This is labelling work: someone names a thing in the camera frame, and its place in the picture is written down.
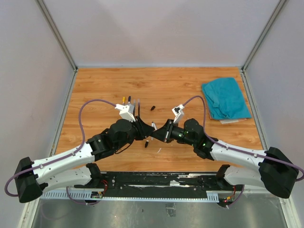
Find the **teal towel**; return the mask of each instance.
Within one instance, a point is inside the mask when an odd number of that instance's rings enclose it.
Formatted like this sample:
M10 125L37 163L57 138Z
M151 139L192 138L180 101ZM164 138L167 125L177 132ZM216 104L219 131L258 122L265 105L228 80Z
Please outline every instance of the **teal towel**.
M211 117L215 120L251 118L241 89L232 77L202 84Z

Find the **wooden table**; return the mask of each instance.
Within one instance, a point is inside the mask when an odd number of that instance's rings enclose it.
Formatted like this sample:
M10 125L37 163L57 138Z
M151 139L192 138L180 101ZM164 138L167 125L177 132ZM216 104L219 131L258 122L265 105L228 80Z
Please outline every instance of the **wooden table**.
M56 153L67 151L81 143L78 112L82 104L90 99L100 98L121 104L122 97L140 98L141 118L147 124L152 121L159 128L167 119L174 119L172 108L184 103L194 95L202 95L201 84L221 77L233 77L238 82L247 105L245 89L236 67L232 68L101 68L79 69L71 100L66 113ZM194 99L184 109L187 118L195 118L202 124L203 105ZM100 133L120 119L111 105L93 102L82 113L86 139ZM210 120L207 115L206 132L227 143L261 149L254 119L222 125ZM188 145L169 144L149 138L134 141L128 150L97 161L102 171L217 171L227 162L204 160L198 157Z

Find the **black cable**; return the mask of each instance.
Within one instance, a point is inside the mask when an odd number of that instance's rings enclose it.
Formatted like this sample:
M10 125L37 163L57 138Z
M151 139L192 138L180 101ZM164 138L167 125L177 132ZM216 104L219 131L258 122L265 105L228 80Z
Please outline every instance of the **black cable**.
M125 151L126 149L128 149L132 145L133 142L134 142L134 140L126 148L122 149L119 152L114 152L114 154L120 154L121 152Z

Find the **gray wall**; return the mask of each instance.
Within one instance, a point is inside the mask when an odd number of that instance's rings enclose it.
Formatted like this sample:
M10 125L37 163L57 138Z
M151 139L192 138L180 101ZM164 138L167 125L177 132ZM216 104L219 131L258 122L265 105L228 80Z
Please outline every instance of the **gray wall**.
M5 182L21 158L49 154L73 71L34 0L0 2L0 53L0 226L12 228L24 205Z
M240 66L278 0L45 0L79 66Z
M304 1L291 0L247 71L269 145L304 167ZM304 181L293 199L304 226Z

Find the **metal beam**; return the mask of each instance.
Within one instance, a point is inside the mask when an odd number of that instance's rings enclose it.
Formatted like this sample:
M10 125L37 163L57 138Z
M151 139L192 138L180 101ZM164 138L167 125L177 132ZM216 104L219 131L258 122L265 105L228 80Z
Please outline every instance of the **metal beam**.
M51 14L48 11L48 8L47 8L46 4L44 3L43 0L35 0L35 1L37 3L38 7L40 8L43 16L45 17L48 25L50 26L50 28L51 28L51 30L52 30L52 32L53 32L56 40L58 41L58 44L60 45L62 51L66 55L66 58L68 59L70 65L72 66L72 68L74 70L77 70L77 66L76 66L76 64L75 64L75 62L74 62L74 60L73 60L70 52L67 49L67 46L66 46L64 40L62 39L62 37L61 37L61 35L60 35L57 27L56 27L56 24L54 23L54 21L52 19L52 16L51 16Z
M289 0L280 0L278 2L278 4L275 7L275 10L273 11L269 21L267 22L267 24L265 25L260 37L258 38L256 44L254 45L253 49L251 50L249 56L247 57L242 70L247 70L250 62L252 61L253 57L255 56L256 52L258 51L258 49L260 48L260 46L262 45L265 37L267 36L267 34L269 33L271 27L273 26L275 20L277 19L278 15L280 14L280 12L282 11L283 7L286 5L286 3Z

